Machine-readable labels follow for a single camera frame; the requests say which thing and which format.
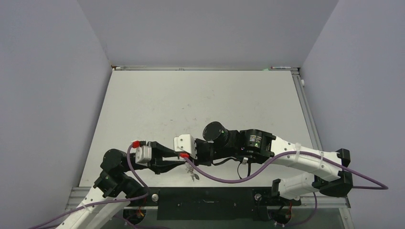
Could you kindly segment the steel oval key holder plate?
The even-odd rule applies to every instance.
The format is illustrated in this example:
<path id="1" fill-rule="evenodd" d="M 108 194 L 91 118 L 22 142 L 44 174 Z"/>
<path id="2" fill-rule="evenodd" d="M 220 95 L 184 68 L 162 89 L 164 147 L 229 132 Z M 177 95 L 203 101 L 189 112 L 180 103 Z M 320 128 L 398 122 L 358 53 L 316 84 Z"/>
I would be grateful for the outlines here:
<path id="1" fill-rule="evenodd" d="M 185 164 L 185 167 L 186 167 L 187 174 L 192 176 L 194 174 L 194 168 L 188 163 Z"/>

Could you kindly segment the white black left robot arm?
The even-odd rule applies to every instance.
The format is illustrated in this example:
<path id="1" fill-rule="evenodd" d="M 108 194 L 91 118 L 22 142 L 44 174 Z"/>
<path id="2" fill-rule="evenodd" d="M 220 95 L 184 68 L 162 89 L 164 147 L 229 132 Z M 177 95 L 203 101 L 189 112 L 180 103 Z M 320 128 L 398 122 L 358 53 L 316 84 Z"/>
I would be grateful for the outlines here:
<path id="1" fill-rule="evenodd" d="M 100 165 L 99 177 L 75 209 L 62 215 L 59 229 L 100 229 L 124 207 L 145 205 L 159 200 L 136 173 L 149 169 L 159 175 L 184 164 L 164 157 L 176 153 L 157 142 L 134 141 L 126 152 L 110 149 Z"/>

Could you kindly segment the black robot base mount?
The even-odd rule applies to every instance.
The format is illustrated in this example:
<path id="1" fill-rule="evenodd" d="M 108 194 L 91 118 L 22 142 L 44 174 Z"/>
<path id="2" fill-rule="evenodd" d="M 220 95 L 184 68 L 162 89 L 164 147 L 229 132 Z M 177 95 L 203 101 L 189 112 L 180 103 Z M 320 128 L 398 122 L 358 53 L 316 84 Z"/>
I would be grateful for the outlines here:
<path id="1" fill-rule="evenodd" d="M 291 217 L 290 207 L 300 200 L 287 200 L 270 187 L 153 187 L 157 200 L 147 197 L 124 208 L 123 217 L 137 224 L 156 211 L 158 220 L 269 221 L 271 217 Z"/>

